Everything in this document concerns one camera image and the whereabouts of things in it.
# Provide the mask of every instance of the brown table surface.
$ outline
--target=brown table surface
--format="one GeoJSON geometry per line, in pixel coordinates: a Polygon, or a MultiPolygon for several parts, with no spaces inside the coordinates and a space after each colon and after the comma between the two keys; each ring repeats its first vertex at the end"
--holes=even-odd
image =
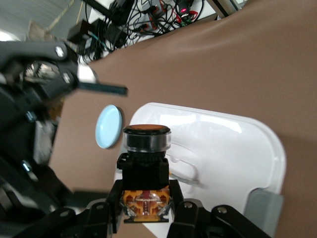
{"type": "MultiPolygon", "coordinates": [[[[78,91],[65,103],[52,168],[71,189],[112,187],[121,140],[95,142],[102,109],[114,104],[128,125],[159,102],[258,119],[287,154],[285,202],[276,238],[317,237],[317,1],[249,0],[220,21],[202,20],[121,49],[92,64],[101,82],[128,97],[78,91]]],[[[115,237],[153,237],[123,225],[115,237]]]]}

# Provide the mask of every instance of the light blue disc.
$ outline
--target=light blue disc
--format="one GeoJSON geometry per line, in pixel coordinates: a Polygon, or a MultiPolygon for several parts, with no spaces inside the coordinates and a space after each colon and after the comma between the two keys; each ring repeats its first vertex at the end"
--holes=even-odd
{"type": "Polygon", "coordinates": [[[100,113],[96,124],[96,142],[107,149],[118,140],[122,129],[120,110],[114,105],[106,106],[100,113]]]}

